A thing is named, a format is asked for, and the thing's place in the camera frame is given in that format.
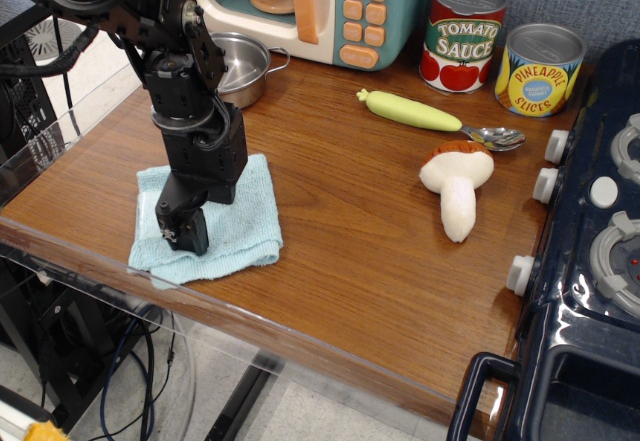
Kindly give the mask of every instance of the tomato sauce can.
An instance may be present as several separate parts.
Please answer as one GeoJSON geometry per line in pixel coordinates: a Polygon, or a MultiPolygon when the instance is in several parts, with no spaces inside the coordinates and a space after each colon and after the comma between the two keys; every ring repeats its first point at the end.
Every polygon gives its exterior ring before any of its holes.
{"type": "Polygon", "coordinates": [[[487,80],[508,0],[431,0],[420,75],[430,86],[467,93],[487,80]]]}
{"type": "Polygon", "coordinates": [[[525,24],[507,36],[496,98],[509,111],[532,117],[565,107],[587,51],[575,30],[556,24],[525,24]]]}

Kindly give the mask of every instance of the pineapple slice can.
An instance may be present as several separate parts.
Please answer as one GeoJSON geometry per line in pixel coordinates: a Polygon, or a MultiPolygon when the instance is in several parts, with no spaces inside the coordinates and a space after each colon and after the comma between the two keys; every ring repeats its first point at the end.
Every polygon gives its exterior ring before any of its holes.
{"type": "Polygon", "coordinates": [[[525,24],[507,36],[495,94],[511,112],[546,117],[564,109],[587,51],[574,29],[525,24]]]}

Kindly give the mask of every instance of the light blue towel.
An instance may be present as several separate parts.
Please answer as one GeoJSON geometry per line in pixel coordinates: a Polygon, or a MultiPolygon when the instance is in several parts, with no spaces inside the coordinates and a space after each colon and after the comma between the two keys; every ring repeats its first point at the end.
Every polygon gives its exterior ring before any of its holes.
{"type": "MultiPolygon", "coordinates": [[[[209,232],[209,249],[202,256],[173,251],[160,234],[155,206],[169,175],[169,166],[138,173],[136,233],[129,265],[182,284],[215,279],[248,266],[265,266],[280,257],[282,232],[267,159],[249,156],[236,184],[231,205],[207,202],[202,207],[209,232]]],[[[155,283],[159,288],[171,287],[155,283]]]]}

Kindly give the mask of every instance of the wooden table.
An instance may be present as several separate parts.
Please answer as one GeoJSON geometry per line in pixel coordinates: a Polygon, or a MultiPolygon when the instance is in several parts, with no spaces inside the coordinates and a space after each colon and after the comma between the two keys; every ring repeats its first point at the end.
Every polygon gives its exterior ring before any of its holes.
{"type": "Polygon", "coordinates": [[[135,173],[166,164],[142,90],[8,204],[0,242],[448,423],[470,358],[514,354],[521,301],[506,276],[515,255],[536,250],[547,210],[533,186],[549,134],[576,118],[585,76],[565,112],[531,119],[495,100],[497,62],[484,88],[447,96],[420,79],[420,49],[410,42],[376,73],[293,59],[244,111],[278,203],[274,265],[166,291],[127,272],[135,173]],[[495,155],[466,241],[445,236],[440,198],[418,179],[427,153],[463,136],[377,117],[357,101],[361,88],[526,133],[523,147],[495,155]]]}

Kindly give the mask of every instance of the stainless steel pot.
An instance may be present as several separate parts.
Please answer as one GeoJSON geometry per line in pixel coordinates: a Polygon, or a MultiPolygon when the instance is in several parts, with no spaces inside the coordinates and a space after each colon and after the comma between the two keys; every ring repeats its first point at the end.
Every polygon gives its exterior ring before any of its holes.
{"type": "Polygon", "coordinates": [[[286,68],[290,56],[284,48],[267,48],[251,36],[240,33],[215,33],[211,39],[224,49],[227,71],[218,85],[220,98],[245,108],[255,103],[264,93],[267,75],[286,68]],[[271,52],[279,52],[287,57],[285,64],[269,69],[271,52]]]}

